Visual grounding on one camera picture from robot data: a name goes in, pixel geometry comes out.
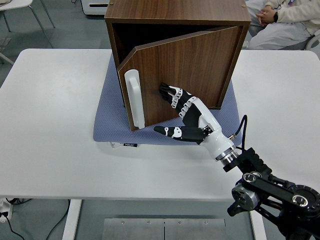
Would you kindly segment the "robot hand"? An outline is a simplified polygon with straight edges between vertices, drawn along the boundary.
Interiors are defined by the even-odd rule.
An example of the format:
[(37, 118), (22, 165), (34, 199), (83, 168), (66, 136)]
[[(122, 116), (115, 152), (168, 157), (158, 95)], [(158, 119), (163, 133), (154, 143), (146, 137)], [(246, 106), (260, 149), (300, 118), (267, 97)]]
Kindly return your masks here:
[(178, 115), (183, 126), (155, 126), (154, 130), (177, 141), (195, 142), (205, 147), (210, 156), (224, 165), (239, 155), (234, 143), (222, 133), (222, 127), (200, 100), (182, 88), (162, 83), (159, 92)]

